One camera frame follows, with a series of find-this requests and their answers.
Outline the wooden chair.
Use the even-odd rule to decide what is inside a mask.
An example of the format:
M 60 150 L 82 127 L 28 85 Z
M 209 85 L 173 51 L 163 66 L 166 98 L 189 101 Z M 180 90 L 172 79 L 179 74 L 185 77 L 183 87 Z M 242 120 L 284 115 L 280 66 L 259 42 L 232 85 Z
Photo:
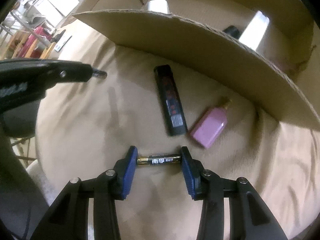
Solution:
M 53 35 L 43 26 L 36 27 L 34 32 L 49 44 L 43 44 L 26 29 L 17 30 L 1 52 L 1 60 L 17 58 L 47 59 L 56 45 L 56 42 L 52 42 Z

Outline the tan bed sheet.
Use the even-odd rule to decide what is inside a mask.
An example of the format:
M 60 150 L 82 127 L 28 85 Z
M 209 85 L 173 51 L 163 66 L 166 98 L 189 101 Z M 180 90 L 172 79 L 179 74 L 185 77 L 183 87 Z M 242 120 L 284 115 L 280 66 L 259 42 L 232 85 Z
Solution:
M 304 231 L 319 214 L 319 133 L 279 123 L 246 98 L 192 69 L 171 62 L 188 125 L 227 96 L 228 123 L 214 145 L 202 149 L 187 135 L 166 133 L 153 69 L 167 60 L 116 46 L 89 26 L 68 26 L 62 60 L 105 70 L 105 80 L 58 84 L 48 90 L 37 117 L 39 159 L 57 191 L 67 181 L 97 177 L 130 146 L 141 155 L 187 146 L 221 177 L 246 177 L 287 237 Z

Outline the pink perfume bottle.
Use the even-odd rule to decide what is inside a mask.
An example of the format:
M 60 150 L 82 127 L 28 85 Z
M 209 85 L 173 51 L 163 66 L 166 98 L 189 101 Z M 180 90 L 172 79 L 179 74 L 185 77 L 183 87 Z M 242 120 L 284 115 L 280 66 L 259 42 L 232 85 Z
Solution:
M 230 98 L 216 106 L 210 106 L 193 125 L 189 135 L 201 147 L 209 149 L 228 123 L 227 111 L 232 103 Z

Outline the white flat box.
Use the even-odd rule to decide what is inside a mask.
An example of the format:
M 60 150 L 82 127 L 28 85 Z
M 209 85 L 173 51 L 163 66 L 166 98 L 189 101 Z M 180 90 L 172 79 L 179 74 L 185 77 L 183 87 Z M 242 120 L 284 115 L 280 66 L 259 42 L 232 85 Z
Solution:
M 257 11 L 239 37 L 239 42 L 256 51 L 268 29 L 269 23 L 270 19 L 261 11 Z

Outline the black rectangular device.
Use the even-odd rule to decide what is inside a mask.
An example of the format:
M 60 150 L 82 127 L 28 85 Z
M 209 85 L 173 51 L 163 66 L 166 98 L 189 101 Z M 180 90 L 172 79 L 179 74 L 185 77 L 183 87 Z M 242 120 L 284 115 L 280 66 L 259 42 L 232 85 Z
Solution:
M 157 66 L 153 72 L 168 134 L 172 137 L 184 135 L 188 131 L 187 122 L 171 67 L 168 64 Z

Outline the brown cardboard box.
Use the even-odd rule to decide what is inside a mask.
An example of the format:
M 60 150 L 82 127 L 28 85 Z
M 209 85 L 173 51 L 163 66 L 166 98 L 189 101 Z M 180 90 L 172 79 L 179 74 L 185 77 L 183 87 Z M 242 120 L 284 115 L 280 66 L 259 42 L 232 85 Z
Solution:
M 319 129 L 319 29 L 300 0 L 83 0 L 75 17 L 112 42 L 195 69 L 258 103 L 277 120 Z M 261 11 L 256 51 L 239 37 Z

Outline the black gold battery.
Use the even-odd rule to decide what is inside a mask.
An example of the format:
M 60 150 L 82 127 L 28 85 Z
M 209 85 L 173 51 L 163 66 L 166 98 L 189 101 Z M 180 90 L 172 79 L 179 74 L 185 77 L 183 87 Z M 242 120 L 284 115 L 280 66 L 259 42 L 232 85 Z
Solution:
M 138 157 L 137 165 L 138 166 L 158 166 L 158 165 L 168 165 L 176 164 L 181 162 L 180 154 L 165 154 L 165 155 L 150 155 L 146 157 Z

